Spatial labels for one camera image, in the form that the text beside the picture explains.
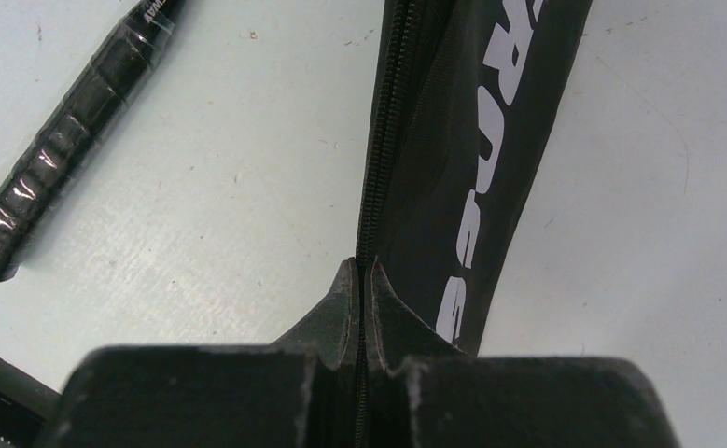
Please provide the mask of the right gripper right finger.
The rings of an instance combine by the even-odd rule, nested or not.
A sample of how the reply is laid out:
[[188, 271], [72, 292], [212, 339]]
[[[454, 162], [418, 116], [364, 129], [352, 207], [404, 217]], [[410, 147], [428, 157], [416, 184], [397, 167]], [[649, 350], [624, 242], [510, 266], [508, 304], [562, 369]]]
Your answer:
[[422, 381], [439, 358], [464, 357], [410, 309], [374, 261], [364, 280], [368, 447], [416, 447], [421, 435]]

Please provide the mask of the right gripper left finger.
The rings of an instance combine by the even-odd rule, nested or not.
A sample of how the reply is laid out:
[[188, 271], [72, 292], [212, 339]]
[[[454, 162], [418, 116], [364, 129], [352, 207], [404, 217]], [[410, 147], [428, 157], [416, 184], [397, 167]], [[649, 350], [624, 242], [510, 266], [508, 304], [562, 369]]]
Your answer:
[[305, 356], [300, 447], [353, 447], [357, 424], [359, 278], [353, 258], [341, 262], [328, 293], [273, 347]]

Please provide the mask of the black racket bag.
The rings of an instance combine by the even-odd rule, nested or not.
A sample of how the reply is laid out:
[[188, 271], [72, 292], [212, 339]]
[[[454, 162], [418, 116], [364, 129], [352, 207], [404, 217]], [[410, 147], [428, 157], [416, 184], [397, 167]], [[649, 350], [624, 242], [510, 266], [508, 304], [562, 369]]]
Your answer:
[[588, 1], [388, 1], [358, 221], [443, 340], [478, 354], [548, 144]]

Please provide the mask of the black racket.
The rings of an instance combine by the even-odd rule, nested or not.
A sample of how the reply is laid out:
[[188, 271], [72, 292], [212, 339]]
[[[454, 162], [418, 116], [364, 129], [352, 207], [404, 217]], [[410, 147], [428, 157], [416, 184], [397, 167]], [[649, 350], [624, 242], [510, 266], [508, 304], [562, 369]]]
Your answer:
[[183, 1], [139, 1], [111, 29], [0, 186], [0, 282], [165, 53]]

